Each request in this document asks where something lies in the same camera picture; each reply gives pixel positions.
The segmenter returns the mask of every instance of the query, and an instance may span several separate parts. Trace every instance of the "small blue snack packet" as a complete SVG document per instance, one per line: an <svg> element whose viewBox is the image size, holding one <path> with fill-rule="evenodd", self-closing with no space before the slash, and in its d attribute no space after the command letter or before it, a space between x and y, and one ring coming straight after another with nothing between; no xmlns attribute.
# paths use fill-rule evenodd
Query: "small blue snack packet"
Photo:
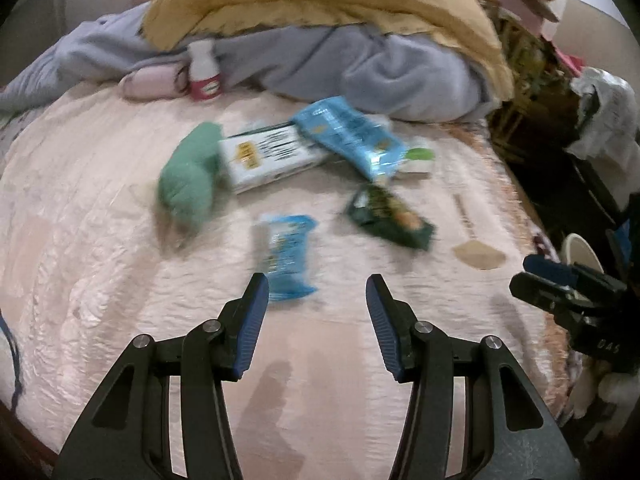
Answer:
<svg viewBox="0 0 640 480"><path fill-rule="evenodd" d="M406 152L404 142L351 108L344 97L315 102L291 120L306 136L346 158L376 184L396 174Z"/></svg>
<svg viewBox="0 0 640 480"><path fill-rule="evenodd" d="M316 288L306 282L306 238L316 221L307 215L260 218L266 231L261 271L269 280L269 301L304 298Z"/></svg>

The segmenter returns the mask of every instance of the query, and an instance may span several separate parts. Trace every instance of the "white plastic bag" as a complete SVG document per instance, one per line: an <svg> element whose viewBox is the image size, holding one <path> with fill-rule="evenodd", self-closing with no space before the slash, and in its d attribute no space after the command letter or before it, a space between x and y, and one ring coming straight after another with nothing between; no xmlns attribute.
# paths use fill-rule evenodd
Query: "white plastic bag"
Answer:
<svg viewBox="0 0 640 480"><path fill-rule="evenodd" d="M595 90L600 107L587 120L576 140L566 150L583 160L605 155L625 173L635 150L638 129L638 104L631 85L624 79L598 68L586 67L582 75L571 82L580 96ZM579 118L584 120L588 99L580 100Z"/></svg>

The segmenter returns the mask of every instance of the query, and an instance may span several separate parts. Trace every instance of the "bed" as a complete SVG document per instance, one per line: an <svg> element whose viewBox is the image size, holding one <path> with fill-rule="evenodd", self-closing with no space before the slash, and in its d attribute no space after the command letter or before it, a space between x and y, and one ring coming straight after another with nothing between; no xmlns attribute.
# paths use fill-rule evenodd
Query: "bed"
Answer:
<svg viewBox="0 0 640 480"><path fill-rule="evenodd" d="M268 308L251 369L226 384L246 478L383 479L392 465L410 388L385 370L364 303L366 277L383 274L395 297L451 336L488 333L509 346L553 411L568 380L564 334L508 283L532 252L530 221L481 121L439 127L394 121L400 137L437 146L431 179L394 191L436 226L428 253L373 238L343 211L363 182L346 162L313 168L236 197L185 247L167 241L156 181L177 143L213 121L225 136L288 119L303 104L239 89L202 106L188 98L132 104L113 85L82 83L11 145L0 180L2 315L21 352L17 418L58 452L92 392L139 333L187 333L242 293L255 269L252 226L263 213L309 214L318 291ZM476 234L507 255L494 270L453 257L467 240L446 172L455 160ZM12 359L0 343L0 369ZM10 402L11 374L0 377ZM462 384L450 472L460 468ZM174 471L184 473L179 397L172 387Z"/></svg>

